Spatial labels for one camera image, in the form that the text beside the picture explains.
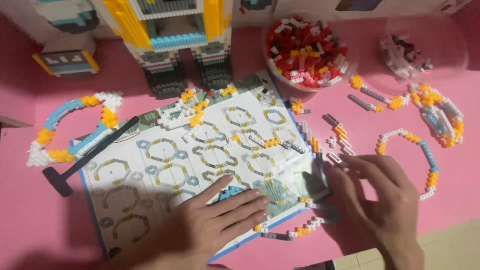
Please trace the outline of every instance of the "clear plastic container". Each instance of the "clear plastic container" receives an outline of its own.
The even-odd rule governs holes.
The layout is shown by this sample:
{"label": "clear plastic container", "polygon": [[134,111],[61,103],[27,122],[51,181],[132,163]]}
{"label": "clear plastic container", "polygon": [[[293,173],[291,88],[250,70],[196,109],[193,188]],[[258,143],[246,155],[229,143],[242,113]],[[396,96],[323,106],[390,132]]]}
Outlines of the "clear plastic container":
{"label": "clear plastic container", "polygon": [[[314,12],[311,11],[305,11],[305,10],[295,10],[295,11],[289,11],[285,13],[277,13],[274,15],[271,15],[267,20],[265,20],[265,24],[262,27],[262,40],[261,40],[261,46],[262,46],[262,53],[265,58],[265,61],[267,62],[267,65],[275,77],[281,81],[282,83],[285,83],[289,86],[294,87],[297,90],[300,91],[305,91],[305,92],[318,92],[322,90],[326,90],[329,87],[322,87],[322,88],[312,88],[312,87],[306,87],[306,86],[301,86],[298,85],[290,80],[287,80],[282,74],[278,72],[276,68],[273,68],[269,64],[270,58],[267,55],[267,47],[265,46],[265,37],[268,32],[268,30],[275,24],[275,22],[284,19],[284,18],[292,18],[293,16],[298,15],[301,18],[303,18],[304,21],[308,22],[317,22],[317,21],[326,21],[328,25],[330,26],[330,30],[332,31],[332,34],[334,36],[339,37],[339,43],[342,43],[342,29],[345,29],[344,27],[344,22],[339,20],[338,17],[334,16],[333,14],[331,15],[323,15],[322,17],[319,17]],[[345,56],[345,60],[348,61],[348,68],[346,72],[341,75],[342,80],[349,80],[355,73],[358,67],[358,53],[355,50],[353,46],[349,46],[348,43],[346,43],[346,46],[348,47],[348,53]]]}
{"label": "clear plastic container", "polygon": [[[410,50],[396,46],[392,36],[415,45],[420,54],[414,62],[406,60],[405,52]],[[441,13],[390,17],[385,33],[380,36],[380,50],[386,65],[395,74],[415,82],[449,79],[466,70],[468,65],[467,46],[461,30],[450,17]]]}

